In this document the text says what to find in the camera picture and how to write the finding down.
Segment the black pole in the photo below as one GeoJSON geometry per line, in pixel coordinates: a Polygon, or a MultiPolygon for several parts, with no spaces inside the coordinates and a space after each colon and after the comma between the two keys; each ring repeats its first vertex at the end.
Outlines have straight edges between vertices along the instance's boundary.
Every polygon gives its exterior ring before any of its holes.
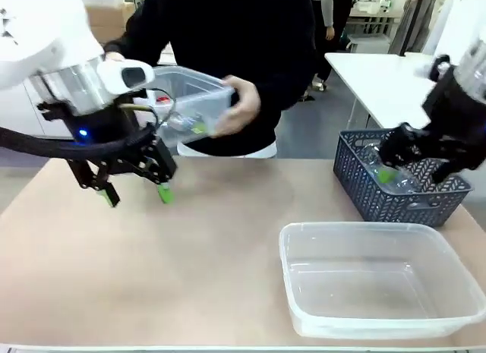
{"type": "Polygon", "coordinates": [[[405,35],[405,39],[403,40],[402,48],[400,49],[400,54],[401,56],[405,55],[405,52],[407,52],[407,49],[409,48],[409,42],[410,42],[410,37],[412,37],[412,33],[415,27],[415,23],[417,22],[418,18],[418,13],[420,13],[420,8],[422,6],[422,2],[424,0],[417,0],[417,5],[415,6],[415,10],[412,15],[412,20],[410,21],[409,28],[407,29],[407,33],[405,35]]]}

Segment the hand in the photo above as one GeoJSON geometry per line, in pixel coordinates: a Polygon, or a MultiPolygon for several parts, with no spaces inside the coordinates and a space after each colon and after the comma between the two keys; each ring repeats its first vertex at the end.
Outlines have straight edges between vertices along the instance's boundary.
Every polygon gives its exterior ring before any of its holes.
{"type": "Polygon", "coordinates": [[[216,134],[213,137],[238,133],[250,124],[260,112],[260,95],[258,95],[254,84],[235,76],[225,78],[225,84],[236,89],[240,101],[222,116],[216,125],[216,134]]]}
{"type": "Polygon", "coordinates": [[[111,59],[112,61],[124,61],[125,57],[118,52],[108,52],[105,55],[105,59],[111,59]]]}
{"type": "Polygon", "coordinates": [[[336,32],[334,31],[334,27],[327,27],[326,30],[326,40],[333,40],[336,32]]]}

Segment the gray fabric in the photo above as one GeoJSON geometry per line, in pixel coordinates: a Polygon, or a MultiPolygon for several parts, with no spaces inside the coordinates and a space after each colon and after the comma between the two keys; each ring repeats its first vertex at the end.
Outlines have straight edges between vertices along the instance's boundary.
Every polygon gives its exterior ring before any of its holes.
{"type": "MultiPolygon", "coordinates": [[[[432,12],[434,11],[434,5],[436,0],[423,0],[421,3],[420,11],[418,12],[417,21],[410,36],[409,44],[407,45],[406,52],[421,52],[424,48],[425,42],[428,37],[428,26],[431,22],[432,12]]],[[[405,42],[405,36],[410,27],[412,21],[413,12],[417,7],[417,0],[411,0],[407,5],[405,12],[403,13],[402,21],[396,31],[395,38],[393,38],[390,45],[389,53],[398,55],[405,42]]]]}
{"type": "Polygon", "coordinates": [[[324,18],[324,25],[326,27],[332,27],[333,9],[334,9],[333,0],[315,0],[315,1],[320,2],[320,6],[322,8],[322,16],[324,18]]]}

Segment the black sweater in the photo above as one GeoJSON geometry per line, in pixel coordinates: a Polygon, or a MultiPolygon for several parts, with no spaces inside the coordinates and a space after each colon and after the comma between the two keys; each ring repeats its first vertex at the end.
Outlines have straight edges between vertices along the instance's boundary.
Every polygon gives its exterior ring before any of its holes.
{"type": "Polygon", "coordinates": [[[188,144],[214,156],[240,156],[275,140],[280,112],[311,82],[313,32],[311,0],[145,0],[105,51],[155,66],[170,42],[178,65],[253,82],[262,106],[250,125],[188,144]]]}

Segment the wooden tabletop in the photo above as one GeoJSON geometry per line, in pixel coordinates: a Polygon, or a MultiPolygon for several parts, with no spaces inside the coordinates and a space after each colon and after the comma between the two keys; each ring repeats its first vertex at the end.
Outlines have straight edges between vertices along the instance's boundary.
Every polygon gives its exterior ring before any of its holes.
{"type": "MultiPolygon", "coordinates": [[[[290,222],[359,221],[323,160],[178,159],[176,201],[114,178],[116,209],[53,160],[0,216],[0,342],[46,346],[461,349],[445,339],[305,339],[290,321],[278,235],[290,222]]],[[[486,290],[486,234],[461,207],[444,236],[486,290]]]]}

